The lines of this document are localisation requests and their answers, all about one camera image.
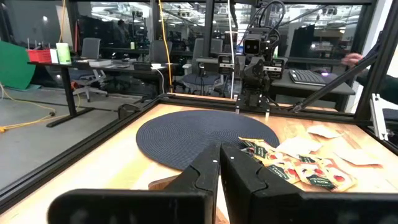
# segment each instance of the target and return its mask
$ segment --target green backdrop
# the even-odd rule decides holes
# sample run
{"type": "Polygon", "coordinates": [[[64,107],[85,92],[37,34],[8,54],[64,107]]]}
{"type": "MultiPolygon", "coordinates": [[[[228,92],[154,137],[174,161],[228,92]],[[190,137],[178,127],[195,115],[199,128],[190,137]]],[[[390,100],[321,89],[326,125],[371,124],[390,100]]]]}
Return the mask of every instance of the green backdrop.
{"type": "Polygon", "coordinates": [[[24,90],[29,86],[35,65],[28,65],[25,48],[0,41],[0,82],[24,90]]]}

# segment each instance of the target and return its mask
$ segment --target keyboard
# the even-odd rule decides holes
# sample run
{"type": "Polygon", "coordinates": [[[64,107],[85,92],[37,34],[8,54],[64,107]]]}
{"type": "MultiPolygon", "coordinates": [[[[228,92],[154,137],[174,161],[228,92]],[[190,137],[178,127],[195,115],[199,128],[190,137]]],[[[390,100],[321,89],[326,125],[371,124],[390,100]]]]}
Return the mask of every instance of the keyboard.
{"type": "Polygon", "coordinates": [[[289,69],[289,75],[292,81],[297,84],[316,86],[326,85],[326,81],[324,81],[321,75],[309,70],[289,69]]]}

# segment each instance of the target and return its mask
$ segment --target yellow cable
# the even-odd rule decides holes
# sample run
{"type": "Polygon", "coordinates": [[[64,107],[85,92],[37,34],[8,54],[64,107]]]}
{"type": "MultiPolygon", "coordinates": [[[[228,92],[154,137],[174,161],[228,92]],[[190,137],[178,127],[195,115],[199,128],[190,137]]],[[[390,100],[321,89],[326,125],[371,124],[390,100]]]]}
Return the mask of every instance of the yellow cable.
{"type": "Polygon", "coordinates": [[[62,3],[61,34],[60,34],[60,40],[58,41],[59,43],[61,42],[62,37],[63,37],[63,21],[64,21],[64,18],[65,18],[65,2],[66,2],[66,0],[63,0],[63,3],[62,3]]]}
{"type": "Polygon", "coordinates": [[[166,47],[166,54],[167,54],[167,62],[169,63],[169,84],[172,86],[172,65],[170,63],[170,55],[169,55],[169,48],[167,47],[167,38],[164,29],[164,21],[163,21],[163,8],[162,8],[162,1],[159,0],[159,8],[160,8],[160,17],[162,18],[162,33],[163,33],[163,41],[166,47]]]}
{"type": "MultiPolygon", "coordinates": [[[[37,103],[33,103],[33,102],[29,102],[29,101],[15,100],[13,97],[11,97],[10,95],[8,95],[8,93],[7,93],[6,90],[3,88],[3,86],[1,85],[1,83],[0,83],[0,88],[1,88],[1,90],[3,91],[3,93],[4,93],[6,96],[8,96],[8,98],[10,98],[12,101],[20,102],[20,103],[30,103],[30,104],[36,105],[36,106],[38,106],[38,107],[41,107],[41,108],[44,108],[44,109],[47,109],[47,110],[52,110],[52,111],[55,113],[55,109],[54,109],[54,108],[49,108],[49,107],[42,106],[42,105],[39,105],[39,104],[37,104],[37,103]]],[[[80,95],[79,95],[79,94],[77,94],[77,98],[78,98],[77,109],[79,109],[79,107],[80,107],[80,95]]],[[[60,115],[60,116],[55,116],[55,117],[51,117],[51,115],[47,115],[47,116],[44,116],[43,118],[40,118],[40,119],[35,120],[35,121],[31,121],[31,122],[26,122],[26,123],[21,123],[21,124],[10,124],[10,125],[6,125],[6,126],[0,126],[0,133],[4,133],[4,132],[6,132],[6,131],[9,130],[9,129],[20,128],[20,127],[28,126],[28,125],[31,125],[31,124],[37,124],[37,123],[41,123],[41,122],[44,122],[44,121],[50,121],[50,120],[53,120],[53,119],[56,119],[56,118],[62,118],[62,117],[66,117],[66,116],[68,116],[68,115],[65,114],[65,115],[60,115]]]]}

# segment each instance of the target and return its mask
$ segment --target red box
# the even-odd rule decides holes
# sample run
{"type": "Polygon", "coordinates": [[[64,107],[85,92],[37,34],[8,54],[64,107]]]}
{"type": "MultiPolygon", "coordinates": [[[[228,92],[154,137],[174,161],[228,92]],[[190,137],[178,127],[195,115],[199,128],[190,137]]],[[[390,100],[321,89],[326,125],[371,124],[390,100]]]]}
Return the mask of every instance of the red box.
{"type": "Polygon", "coordinates": [[[50,49],[48,50],[27,50],[30,62],[49,63],[51,62],[50,49]]]}

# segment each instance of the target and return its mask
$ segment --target wooden table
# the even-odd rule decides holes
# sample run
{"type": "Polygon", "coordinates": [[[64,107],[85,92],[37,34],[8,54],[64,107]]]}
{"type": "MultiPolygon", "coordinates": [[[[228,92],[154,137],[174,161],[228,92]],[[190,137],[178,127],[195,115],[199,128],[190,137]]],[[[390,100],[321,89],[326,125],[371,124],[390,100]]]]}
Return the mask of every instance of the wooden table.
{"type": "MultiPolygon", "coordinates": [[[[147,189],[148,184],[154,180],[179,174],[178,170],[146,158],[138,149],[136,133],[150,119],[167,113],[187,110],[197,110],[197,108],[157,105],[3,213],[0,216],[0,223],[46,223],[47,209],[51,201],[72,189],[147,189]]],[[[246,114],[246,116],[265,123],[264,116],[253,114],[246,114]]],[[[350,188],[349,192],[398,192],[398,175],[396,175],[398,157],[357,126],[275,116],[271,116],[266,124],[275,131],[280,142],[299,135],[323,143],[323,147],[317,154],[334,158],[342,169],[358,179],[358,183],[350,188]],[[344,135],[332,140],[309,135],[306,132],[307,128],[315,124],[323,124],[328,128],[341,130],[344,135]],[[334,155],[332,150],[336,147],[364,149],[378,157],[382,166],[356,167],[334,155]]],[[[297,183],[296,186],[307,191],[326,191],[302,182],[297,183]]],[[[220,193],[222,190],[218,192],[218,206],[224,213],[225,204],[220,199],[223,197],[220,193]]]]}

